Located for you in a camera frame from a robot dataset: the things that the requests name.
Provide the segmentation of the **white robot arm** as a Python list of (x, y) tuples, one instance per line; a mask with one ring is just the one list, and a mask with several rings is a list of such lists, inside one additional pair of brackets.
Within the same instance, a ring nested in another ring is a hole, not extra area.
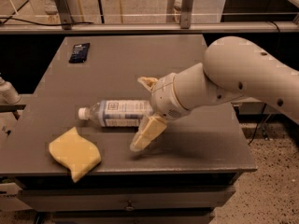
[(170, 120), (190, 115), (197, 107), (255, 98), (299, 123), (299, 72), (245, 38), (214, 41), (204, 60), (165, 77), (140, 77), (150, 92), (151, 115), (139, 124), (130, 149), (145, 149)]

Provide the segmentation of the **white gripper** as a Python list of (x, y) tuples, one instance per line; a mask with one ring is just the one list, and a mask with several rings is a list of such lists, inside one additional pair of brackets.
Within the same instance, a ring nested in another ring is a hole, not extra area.
[(134, 152), (145, 149), (166, 128), (168, 120), (177, 120), (188, 116), (191, 111), (182, 106), (175, 93), (175, 73), (159, 80), (156, 77), (139, 77), (137, 82), (151, 92), (150, 104), (155, 113), (145, 115), (130, 144)]

